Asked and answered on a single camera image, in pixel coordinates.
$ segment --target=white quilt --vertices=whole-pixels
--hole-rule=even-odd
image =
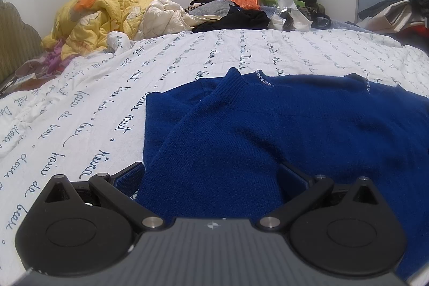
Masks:
[[[87,180],[141,161],[146,95],[232,66],[268,76],[357,73],[429,97],[425,53],[348,30],[182,32],[75,58],[40,89],[0,100],[0,284],[24,272],[14,236],[51,176]]]

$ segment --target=yellow cartoon comforter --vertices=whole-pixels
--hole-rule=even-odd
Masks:
[[[61,59],[87,55],[106,48],[110,31],[120,31],[130,39],[137,32],[146,8],[153,0],[70,0],[55,15],[54,27],[42,40],[50,50],[65,39]]]

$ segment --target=metal screw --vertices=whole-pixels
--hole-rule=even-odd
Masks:
[[[163,223],[164,223],[164,221],[162,220],[162,218],[159,218],[159,217],[146,217],[146,218],[142,221],[142,224],[143,224],[145,227],[148,227],[148,228],[158,228],[158,227],[160,227]]]
[[[259,224],[263,227],[275,228],[280,225],[280,220],[278,218],[268,216],[261,218],[259,220]]]

